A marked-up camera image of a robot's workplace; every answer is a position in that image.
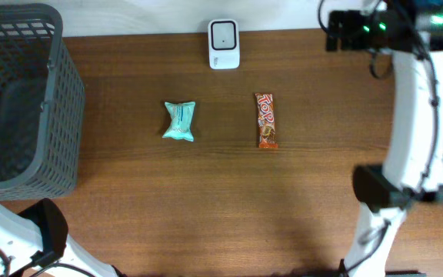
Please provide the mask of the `orange snack bar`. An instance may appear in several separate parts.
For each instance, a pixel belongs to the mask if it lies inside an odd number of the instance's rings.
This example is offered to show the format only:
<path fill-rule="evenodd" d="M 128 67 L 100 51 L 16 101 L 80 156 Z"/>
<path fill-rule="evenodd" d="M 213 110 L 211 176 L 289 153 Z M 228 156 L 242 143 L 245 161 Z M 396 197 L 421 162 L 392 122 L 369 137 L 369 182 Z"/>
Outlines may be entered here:
<path fill-rule="evenodd" d="M 275 108 L 273 94 L 256 93 L 258 107 L 259 148 L 276 149 Z"/>

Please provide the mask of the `teal wipes packet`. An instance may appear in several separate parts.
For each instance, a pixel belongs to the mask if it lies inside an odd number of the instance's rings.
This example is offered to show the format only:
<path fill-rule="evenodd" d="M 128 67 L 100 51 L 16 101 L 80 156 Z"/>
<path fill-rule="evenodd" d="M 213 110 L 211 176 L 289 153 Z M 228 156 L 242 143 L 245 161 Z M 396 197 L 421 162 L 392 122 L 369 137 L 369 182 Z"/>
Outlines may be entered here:
<path fill-rule="evenodd" d="M 165 107 L 170 115 L 171 124 L 163 134 L 164 139 L 194 141 L 191 131 L 194 117 L 195 102 L 170 103 L 165 102 Z"/>

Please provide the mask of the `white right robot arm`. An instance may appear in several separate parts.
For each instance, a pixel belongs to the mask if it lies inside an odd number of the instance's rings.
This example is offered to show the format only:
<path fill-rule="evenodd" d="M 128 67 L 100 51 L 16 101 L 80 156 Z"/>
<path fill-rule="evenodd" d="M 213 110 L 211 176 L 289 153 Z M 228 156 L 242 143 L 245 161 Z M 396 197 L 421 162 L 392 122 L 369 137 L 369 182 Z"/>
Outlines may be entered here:
<path fill-rule="evenodd" d="M 359 165 L 352 186 L 360 204 L 355 237 L 340 276 L 383 276 L 414 204 L 443 203 L 443 0 L 365 2 L 320 21 L 326 48 L 391 56 L 395 78 L 391 141 L 381 164 Z"/>

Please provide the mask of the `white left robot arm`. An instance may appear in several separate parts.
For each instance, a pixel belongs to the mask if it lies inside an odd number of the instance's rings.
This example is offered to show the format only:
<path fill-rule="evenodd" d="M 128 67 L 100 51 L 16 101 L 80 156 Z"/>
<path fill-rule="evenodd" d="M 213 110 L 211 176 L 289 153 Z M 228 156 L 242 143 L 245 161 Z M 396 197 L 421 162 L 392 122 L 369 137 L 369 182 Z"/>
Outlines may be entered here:
<path fill-rule="evenodd" d="M 28 269 L 53 276 L 121 276 L 68 234 L 68 224 L 50 199 L 15 214 L 0 204 L 0 276 Z"/>

